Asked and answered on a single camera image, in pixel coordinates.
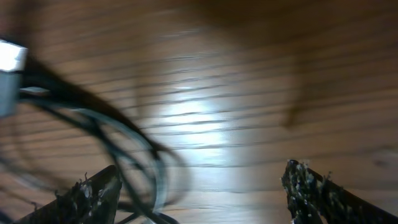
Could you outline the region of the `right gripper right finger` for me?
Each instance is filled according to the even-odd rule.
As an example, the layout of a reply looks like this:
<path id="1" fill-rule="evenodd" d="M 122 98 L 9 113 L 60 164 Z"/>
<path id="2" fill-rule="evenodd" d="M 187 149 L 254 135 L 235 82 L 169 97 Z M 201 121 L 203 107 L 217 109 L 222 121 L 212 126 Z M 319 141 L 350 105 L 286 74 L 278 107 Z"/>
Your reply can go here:
<path id="1" fill-rule="evenodd" d="M 289 160 L 281 178 L 294 224 L 397 224 L 397 217 L 308 168 Z"/>

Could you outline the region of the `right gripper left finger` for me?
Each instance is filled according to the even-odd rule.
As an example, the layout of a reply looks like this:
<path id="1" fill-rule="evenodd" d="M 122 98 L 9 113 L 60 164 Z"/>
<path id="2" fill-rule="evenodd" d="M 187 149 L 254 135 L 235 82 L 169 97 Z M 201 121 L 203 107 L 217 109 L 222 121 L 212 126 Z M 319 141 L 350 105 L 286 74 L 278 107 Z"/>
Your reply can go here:
<path id="1" fill-rule="evenodd" d="M 113 224 L 122 181 L 114 165 L 76 182 L 53 202 L 16 221 L 17 224 Z"/>

